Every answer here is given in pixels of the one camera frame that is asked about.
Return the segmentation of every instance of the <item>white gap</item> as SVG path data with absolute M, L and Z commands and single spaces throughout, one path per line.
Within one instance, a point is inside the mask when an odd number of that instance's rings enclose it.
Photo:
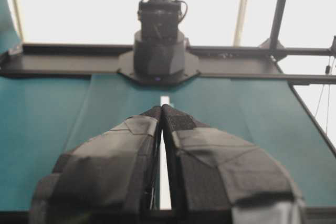
M 161 96 L 160 99 L 161 106 L 164 104 L 170 104 L 170 97 Z M 161 145 L 160 145 L 160 209 L 168 210 L 172 209 L 170 190 L 169 190 L 169 180 L 168 180 L 168 169 L 167 169 L 167 157 L 165 151 L 165 144 L 163 141 L 163 133 L 161 133 Z

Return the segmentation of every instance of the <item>vertical pole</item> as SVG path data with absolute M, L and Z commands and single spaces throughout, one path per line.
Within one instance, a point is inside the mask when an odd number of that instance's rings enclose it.
M 247 7 L 247 0 L 240 0 L 239 12 L 238 12 L 238 18 L 237 18 L 237 25 L 236 25 L 236 32 L 235 32 L 235 39 L 234 39 L 234 42 L 233 42 L 233 45 L 235 47 L 240 46 L 240 40 L 242 39 L 242 33 L 243 33 L 244 22 L 245 22 L 246 7 Z
M 270 44 L 269 44 L 270 50 L 275 50 L 277 48 L 282 17 L 285 11 L 285 5 L 286 5 L 286 0 L 277 1 L 277 6 L 275 9 L 275 14 L 274 14 L 274 19 L 273 19 L 272 31 L 271 31 L 271 36 L 270 36 Z
M 13 3 L 13 9 L 14 9 L 14 14 L 15 14 L 15 19 L 16 19 L 16 24 L 17 24 L 19 37 L 21 38 L 22 41 L 24 41 L 24 35 L 23 35 L 23 31 L 22 31 L 22 23 L 21 23 L 21 19 L 20 19 L 17 0 L 12 0 L 12 3 Z

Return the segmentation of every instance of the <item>black metal beam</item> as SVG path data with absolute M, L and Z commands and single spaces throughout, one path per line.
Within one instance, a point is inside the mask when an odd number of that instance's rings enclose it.
M 281 23 L 282 23 L 283 13 L 285 11 L 285 5 L 286 5 L 286 0 L 278 0 L 277 1 L 277 6 L 276 6 L 276 9 L 275 9 L 275 14 L 274 14 L 274 19 L 273 19 L 272 31 L 271 31 L 271 35 L 270 35 L 269 48 L 271 50 L 276 49 L 277 45 L 278 45 L 280 27 L 281 27 Z
M 23 44 L 23 52 L 29 54 L 85 54 L 85 55 L 120 55 L 131 51 L 132 45 L 68 45 L 68 44 Z M 190 46 L 187 48 L 196 55 L 235 54 L 239 55 L 265 55 L 287 54 L 297 56 L 332 56 L 330 48 L 296 48 L 267 49 L 260 47 L 214 47 L 214 46 Z
M 332 56 L 333 52 L 330 48 L 297 48 L 287 47 L 281 49 L 271 50 L 268 48 L 260 47 L 206 47 L 206 46 L 193 46 L 189 48 L 190 52 L 195 55 L 220 55 L 233 54 L 235 56 L 270 56 L 276 54 L 285 54 L 293 56 Z
M 62 77 L 117 73 L 121 68 L 119 55 L 130 50 L 129 45 L 25 44 L 22 53 L 5 55 L 0 75 Z M 198 56 L 201 77 L 286 80 L 293 85 L 336 84 L 336 76 L 283 74 L 270 57 L 274 54 L 333 55 L 328 48 L 188 47 L 188 51 Z
M 254 80 L 285 80 L 291 85 L 336 84 L 336 76 L 320 76 L 307 74 L 234 74 L 234 73 L 201 73 L 201 77 L 254 79 Z

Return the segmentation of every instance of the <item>teal fabric surface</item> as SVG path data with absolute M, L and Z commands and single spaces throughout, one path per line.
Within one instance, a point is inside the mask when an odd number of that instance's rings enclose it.
M 162 95 L 177 109 L 268 151 L 290 171 L 308 206 L 336 206 L 336 159 L 286 82 L 196 78 L 160 89 L 96 75 L 90 81 L 0 79 L 6 105 L 0 210 L 27 210 L 36 182 L 62 151 L 159 105 Z
M 0 54 L 19 42 L 20 39 L 14 29 L 7 0 L 0 0 Z
M 0 211 L 29 209 L 76 121 L 89 82 L 0 77 Z

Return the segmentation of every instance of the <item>wire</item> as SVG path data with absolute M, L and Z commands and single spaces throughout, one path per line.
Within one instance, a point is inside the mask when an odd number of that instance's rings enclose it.
M 319 108 L 320 108 L 320 104 L 321 104 L 321 100 L 322 100 L 322 95 L 323 95 L 323 91 L 324 91 L 324 86 L 325 86 L 325 84 L 323 84 L 323 86 L 322 86 L 319 103 L 317 104 L 316 112 L 315 112 L 315 115 L 314 115 L 315 118 L 317 116 L 317 113 L 319 112 Z
M 185 18 L 185 16 L 187 15 L 187 13 L 188 13 L 188 4 L 187 4 L 186 1 L 183 1 L 183 0 L 177 0 L 177 1 L 179 1 L 180 3 L 185 4 L 185 12 L 184 12 L 184 14 L 182 15 L 182 17 L 180 18 L 180 20 L 178 21 L 178 23 L 181 23 L 181 22 L 184 20 L 184 18 Z
M 334 60 L 332 61 L 330 74 L 332 74 L 333 67 L 334 67 L 334 64 L 335 64 L 335 60 L 336 60 L 336 57 L 334 57 Z M 330 108 L 330 84 L 329 84 L 329 87 L 328 87 L 327 125 L 325 127 L 325 133 L 327 135 L 328 135 L 328 124 L 329 124 L 329 108 Z
M 331 61 L 331 56 L 329 56 L 328 66 L 330 66 L 330 61 Z M 325 84 L 323 84 L 323 86 L 322 86 L 322 90 L 321 90 L 320 98 L 319 98 L 319 103 L 317 104 L 316 112 L 315 112 L 315 115 L 314 115 L 315 118 L 316 118 L 317 113 L 319 112 L 319 109 L 320 109 L 320 104 L 321 104 L 321 100 L 322 100 L 322 96 L 323 96 L 325 86 L 326 86 Z

